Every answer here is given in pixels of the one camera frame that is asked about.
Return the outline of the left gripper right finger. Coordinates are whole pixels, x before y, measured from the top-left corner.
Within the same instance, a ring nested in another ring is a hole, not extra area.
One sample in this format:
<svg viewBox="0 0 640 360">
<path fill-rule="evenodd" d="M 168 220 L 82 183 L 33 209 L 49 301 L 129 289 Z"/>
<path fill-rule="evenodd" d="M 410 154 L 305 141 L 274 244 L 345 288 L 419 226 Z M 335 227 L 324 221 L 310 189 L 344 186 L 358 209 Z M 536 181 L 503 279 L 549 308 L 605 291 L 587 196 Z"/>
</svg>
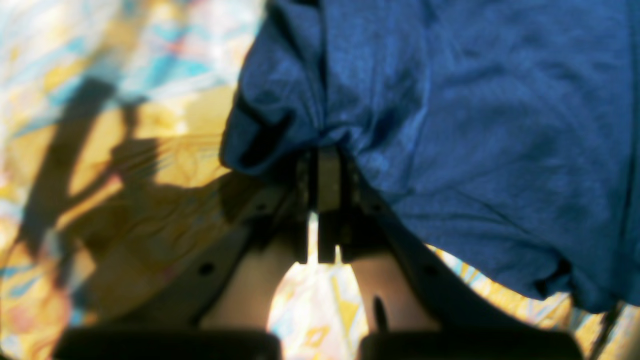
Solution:
<svg viewBox="0 0 640 360">
<path fill-rule="evenodd" d="M 338 148 L 318 150 L 318 262 L 352 267 L 370 333 L 359 360 L 581 360 L 564 332 L 506 314 L 391 212 Z"/>
</svg>

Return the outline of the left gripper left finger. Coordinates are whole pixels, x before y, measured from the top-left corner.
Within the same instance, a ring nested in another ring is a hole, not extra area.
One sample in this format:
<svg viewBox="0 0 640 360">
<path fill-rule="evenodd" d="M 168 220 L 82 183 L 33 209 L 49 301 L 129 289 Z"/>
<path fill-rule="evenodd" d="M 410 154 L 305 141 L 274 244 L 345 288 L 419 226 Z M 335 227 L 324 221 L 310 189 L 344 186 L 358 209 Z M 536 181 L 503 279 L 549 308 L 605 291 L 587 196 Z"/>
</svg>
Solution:
<svg viewBox="0 0 640 360">
<path fill-rule="evenodd" d="M 230 229 L 150 300 L 65 331 L 55 360 L 281 360 L 266 324 L 281 278 L 308 259 L 317 165 L 317 150 L 302 153 L 282 185 L 229 175 L 257 186 Z"/>
</svg>

